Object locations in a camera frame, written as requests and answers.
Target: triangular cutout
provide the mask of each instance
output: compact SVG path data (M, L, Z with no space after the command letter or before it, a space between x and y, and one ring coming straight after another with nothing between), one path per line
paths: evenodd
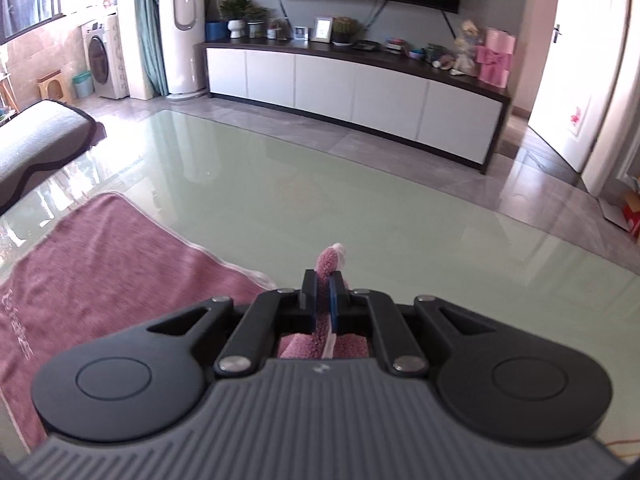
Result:
M180 314L180 316L172 317L157 325L150 326L147 328L147 331L155 334L185 335L206 313L207 309L203 306L195 308L194 310Z
M490 326L468 317L461 312L450 310L447 307L441 308L440 312L462 335L479 335L495 332L495 329Z

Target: window frame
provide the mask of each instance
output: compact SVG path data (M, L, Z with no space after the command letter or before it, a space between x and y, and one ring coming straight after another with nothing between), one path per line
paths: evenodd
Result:
M49 23L55 22L60 18L64 18L66 14L62 12L62 0L58 0L58 13L55 14L54 11L56 9L56 1L51 0L51 17L47 18L38 23L34 23L31 27L27 27L20 32L16 32L11 36L7 37L4 34L4 0L0 0L0 46L9 43L11 40L15 40L15 38L19 38L21 35L26 34L27 32L31 32L32 30L37 29L38 27L42 27L43 25L48 25Z

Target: bowl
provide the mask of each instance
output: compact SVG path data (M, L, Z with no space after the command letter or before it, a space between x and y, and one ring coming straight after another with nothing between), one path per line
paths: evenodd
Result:
M416 48L414 50L411 50L409 51L409 57L411 59L421 61L424 59L424 50L421 48Z

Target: pink cloth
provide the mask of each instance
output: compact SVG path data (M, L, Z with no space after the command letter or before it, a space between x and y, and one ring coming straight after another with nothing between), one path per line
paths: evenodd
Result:
M506 88L515 45L515 36L489 28L484 46L479 46L476 54L476 61L480 63L478 79L498 88Z
M0 286L0 388L24 441L33 447L45 437L29 391L54 355L206 298L249 304L263 291L123 197L90 200Z
M318 274L318 313L316 331L312 335L294 334L282 338L278 356L283 359L368 357L367 339L354 334L336 337L330 331L329 275L344 266L344 247L334 244L326 248L316 261Z

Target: white cabinet door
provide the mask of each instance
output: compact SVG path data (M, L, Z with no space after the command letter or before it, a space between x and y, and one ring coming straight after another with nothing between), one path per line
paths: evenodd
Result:
M237 48L207 49L210 92L246 97L245 52Z
M249 99L293 108L294 54L246 51Z
M357 66L339 59L296 54L296 108L351 121Z
M352 121L415 140L428 83L421 77L358 65Z
M498 101L432 81L418 141L482 163L501 107Z

